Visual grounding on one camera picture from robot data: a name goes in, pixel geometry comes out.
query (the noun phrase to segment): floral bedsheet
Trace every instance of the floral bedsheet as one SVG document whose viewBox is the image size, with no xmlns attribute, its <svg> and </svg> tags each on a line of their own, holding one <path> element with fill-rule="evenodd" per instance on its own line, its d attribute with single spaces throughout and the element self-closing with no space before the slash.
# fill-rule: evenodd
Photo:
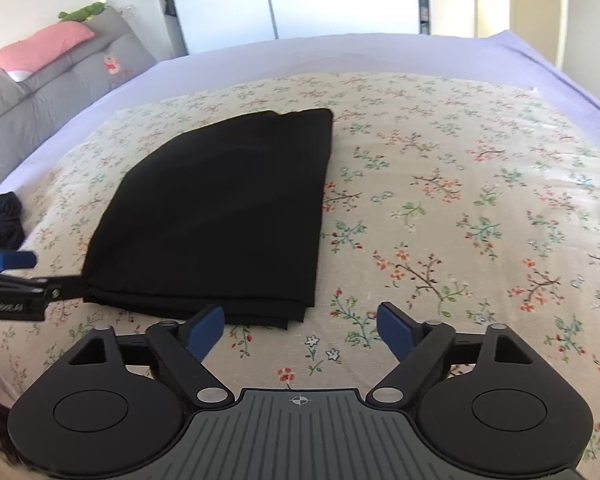
<svg viewBox="0 0 600 480">
<path fill-rule="evenodd" d="M 381 301 L 464 332 L 507 323 L 592 407 L 580 469 L 600 479 L 600 151 L 534 92 L 316 73 L 119 111 L 25 199 L 36 273 L 80 271 L 123 175 L 167 140 L 238 114 L 311 107 L 335 116 L 315 308 L 288 332 L 227 326 L 205 365 L 236 394 L 353 386 L 364 395 L 396 364 L 376 332 Z M 236 244 L 248 235 L 239 224 L 227 233 Z M 218 272 L 230 282 L 240 270 Z M 155 322 L 53 305 L 44 323 L 0 323 L 0 375 L 17 392 L 94 325 L 133 333 Z"/>
</svg>

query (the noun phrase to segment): pillow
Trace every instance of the pillow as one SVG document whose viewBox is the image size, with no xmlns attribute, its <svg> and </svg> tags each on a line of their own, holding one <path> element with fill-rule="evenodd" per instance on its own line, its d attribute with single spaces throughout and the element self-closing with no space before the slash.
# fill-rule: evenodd
<svg viewBox="0 0 600 480">
<path fill-rule="evenodd" d="M 94 36 L 94 32 L 81 23 L 56 23 L 26 40 L 1 48 L 0 68 L 19 83 Z"/>
</svg>

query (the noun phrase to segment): gray cushion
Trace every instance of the gray cushion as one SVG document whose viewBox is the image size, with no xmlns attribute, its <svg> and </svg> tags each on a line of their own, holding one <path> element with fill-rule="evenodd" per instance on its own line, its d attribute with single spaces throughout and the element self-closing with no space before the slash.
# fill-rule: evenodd
<svg viewBox="0 0 600 480">
<path fill-rule="evenodd" d="M 72 117 L 155 64 L 115 10 L 86 24 L 96 38 L 25 82 L 13 82 L 0 70 L 0 183 Z M 111 56 L 115 68 L 107 69 L 105 58 L 111 62 Z"/>
</svg>

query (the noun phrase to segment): green plush toy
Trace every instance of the green plush toy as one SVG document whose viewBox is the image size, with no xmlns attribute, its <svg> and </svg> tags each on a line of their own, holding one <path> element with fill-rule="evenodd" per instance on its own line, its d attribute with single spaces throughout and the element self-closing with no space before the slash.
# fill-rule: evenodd
<svg viewBox="0 0 600 480">
<path fill-rule="evenodd" d="M 94 16 L 100 14 L 106 6 L 106 0 L 100 0 L 94 4 L 83 7 L 75 12 L 61 12 L 58 18 L 61 22 L 83 22 L 84 20 L 92 20 Z"/>
</svg>

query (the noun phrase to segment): bed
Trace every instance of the bed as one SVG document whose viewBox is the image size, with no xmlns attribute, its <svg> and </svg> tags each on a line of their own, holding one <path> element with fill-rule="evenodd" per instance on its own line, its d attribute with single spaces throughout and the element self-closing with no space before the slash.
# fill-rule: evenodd
<svg viewBox="0 0 600 480">
<path fill-rule="evenodd" d="M 122 176 L 164 142 L 318 106 L 335 123 L 315 307 L 286 332 L 227 326 L 205 365 L 235 393 L 364 395 L 395 365 L 376 333 L 381 301 L 464 332 L 504 322 L 592 407 L 580 471 L 600 479 L 600 102 L 510 32 L 330 36 L 162 62 L 73 118 L 0 192 L 23 201 L 36 273 L 77 272 Z M 17 396 L 93 326 L 153 322 L 80 301 L 44 323 L 2 322 L 0 382 Z"/>
</svg>

